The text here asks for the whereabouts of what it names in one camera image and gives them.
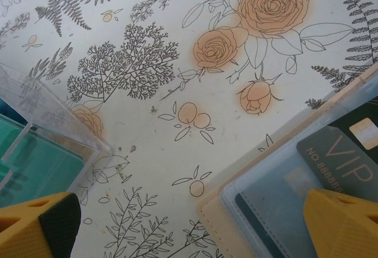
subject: printed table surface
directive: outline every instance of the printed table surface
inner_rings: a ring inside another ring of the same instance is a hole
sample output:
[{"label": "printed table surface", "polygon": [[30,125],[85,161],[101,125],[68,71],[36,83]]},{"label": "printed table surface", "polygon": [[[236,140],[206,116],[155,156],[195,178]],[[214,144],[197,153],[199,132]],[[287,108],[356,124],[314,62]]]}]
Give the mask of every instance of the printed table surface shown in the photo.
[{"label": "printed table surface", "polygon": [[377,60],[378,0],[0,1],[1,62],[113,148],[72,257],[223,257],[196,201]]}]

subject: leaf illustration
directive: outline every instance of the leaf illustration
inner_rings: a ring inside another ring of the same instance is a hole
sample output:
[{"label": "leaf illustration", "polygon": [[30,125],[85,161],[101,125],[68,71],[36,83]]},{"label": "leaf illustration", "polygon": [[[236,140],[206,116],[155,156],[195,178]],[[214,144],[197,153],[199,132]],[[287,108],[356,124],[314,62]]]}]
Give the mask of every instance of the leaf illustration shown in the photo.
[{"label": "leaf illustration", "polygon": [[227,16],[227,15],[233,14],[234,12],[235,10],[232,9],[231,6],[227,6],[226,9],[223,11],[222,16]]},{"label": "leaf illustration", "polygon": [[109,180],[107,180],[107,176],[106,174],[104,174],[102,171],[99,171],[97,174],[96,174],[96,181],[98,183],[108,183]]},{"label": "leaf illustration", "polygon": [[186,83],[184,81],[180,83],[180,91],[183,91],[185,89],[185,85]]},{"label": "leaf illustration", "polygon": [[209,5],[211,5],[213,7],[219,7],[221,5],[224,5],[223,3],[224,3],[223,0],[212,0],[212,1],[209,2]]},{"label": "leaf illustration", "polygon": [[120,255],[122,255],[122,253],[125,251],[125,249],[126,249],[126,246],[122,247],[116,253],[114,253],[114,258],[115,257],[119,257]]},{"label": "leaf illustration", "polygon": [[221,27],[236,27],[240,24],[240,16],[236,13],[231,13],[221,19],[216,24],[216,28]]},{"label": "leaf illustration", "polygon": [[188,14],[183,19],[183,28],[190,26],[202,13],[204,4],[197,4],[195,7],[191,8]]},{"label": "leaf illustration", "polygon": [[211,67],[209,67],[208,69],[207,69],[207,71],[209,72],[209,73],[223,73],[224,71],[222,70],[222,69],[220,69],[220,68],[211,68]]},{"label": "leaf illustration", "polygon": [[266,134],[266,136],[265,136],[265,142],[266,142],[266,145],[268,147],[270,147],[274,144],[272,138],[268,134]]},{"label": "leaf illustration", "polygon": [[127,182],[131,178],[132,174],[130,174],[128,177],[125,177],[121,183]]},{"label": "leaf illustration", "polygon": [[200,133],[207,142],[214,145],[213,138],[206,131],[201,130]]},{"label": "leaf illustration", "polygon": [[338,23],[315,24],[304,28],[300,37],[302,40],[315,40],[323,46],[336,43],[349,35],[354,28]]},{"label": "leaf illustration", "polygon": [[211,171],[208,171],[208,172],[204,173],[204,174],[200,177],[200,180],[204,180],[204,179],[207,178],[210,174],[212,174]]},{"label": "leaf illustration", "polygon": [[194,252],[192,255],[189,256],[189,258],[196,258],[198,254],[200,254],[201,251]]},{"label": "leaf illustration", "polygon": [[306,48],[311,51],[324,51],[325,50],[325,47],[321,43],[319,43],[318,41],[312,40],[310,38],[307,40],[303,40],[303,43],[306,46]]},{"label": "leaf illustration", "polygon": [[239,66],[238,63],[237,63],[234,59],[231,59],[230,62],[231,62],[232,64],[235,64],[235,65]]},{"label": "leaf illustration", "polygon": [[240,0],[229,0],[229,4],[231,5],[231,8],[237,11],[239,7]]},{"label": "leaf illustration", "polygon": [[279,36],[281,38],[272,40],[272,47],[278,53],[283,55],[299,55],[303,53],[301,38],[296,31],[290,30]]},{"label": "leaf illustration", "polygon": [[107,245],[105,245],[105,248],[111,248],[114,244],[116,244],[117,241],[114,241],[114,242],[110,242],[108,243]]},{"label": "leaf illustration", "polygon": [[99,203],[101,204],[106,204],[110,201],[110,199],[108,197],[102,197],[99,199]]},{"label": "leaf illustration", "polygon": [[88,189],[85,188],[80,194],[80,203],[83,206],[87,206],[88,203]]},{"label": "leaf illustration", "polygon": [[216,25],[219,21],[219,17],[220,17],[220,14],[221,12],[218,12],[218,14],[216,14],[211,20],[210,22],[208,23],[208,30],[209,31],[212,31],[216,28]]},{"label": "leaf illustration", "polygon": [[248,36],[244,44],[246,54],[253,68],[258,68],[265,58],[268,42],[264,38]]},{"label": "leaf illustration", "polygon": [[118,239],[117,236],[114,234],[114,232],[113,232],[108,226],[106,226],[106,229],[108,230],[108,232],[110,232],[110,234],[111,234],[115,239]]},{"label": "leaf illustration", "polygon": [[175,119],[175,117],[173,115],[169,115],[167,113],[163,114],[163,115],[159,115],[158,118],[168,120],[168,121]]},{"label": "leaf illustration", "polygon": [[198,175],[198,169],[200,168],[200,165],[197,165],[197,167],[195,168],[194,170],[194,173],[193,173],[193,178],[196,179],[197,178],[197,175]]},{"label": "leaf illustration", "polygon": [[217,246],[217,244],[212,239],[208,239],[208,238],[204,237],[203,241],[205,241],[206,243],[208,243],[210,245]]},{"label": "leaf illustration", "polygon": [[197,75],[197,71],[191,69],[184,71],[180,74],[177,75],[178,78],[183,79],[183,80],[191,80]]},{"label": "leaf illustration", "polygon": [[97,113],[103,102],[100,100],[88,100],[85,103],[83,103],[83,106],[85,106],[87,109],[89,109],[92,113]]},{"label": "leaf illustration", "polygon": [[203,255],[205,255],[206,257],[213,258],[213,255],[211,255],[209,252],[207,252],[207,251],[205,251],[205,250],[202,250],[202,253],[203,253]]},{"label": "leaf illustration", "polygon": [[286,60],[286,72],[289,74],[295,74],[297,70],[296,60],[291,56]]},{"label": "leaf illustration", "polygon": [[181,140],[183,137],[185,137],[189,133],[189,131],[190,131],[190,127],[186,127],[185,129],[180,131],[179,134],[177,134],[175,141]]}]

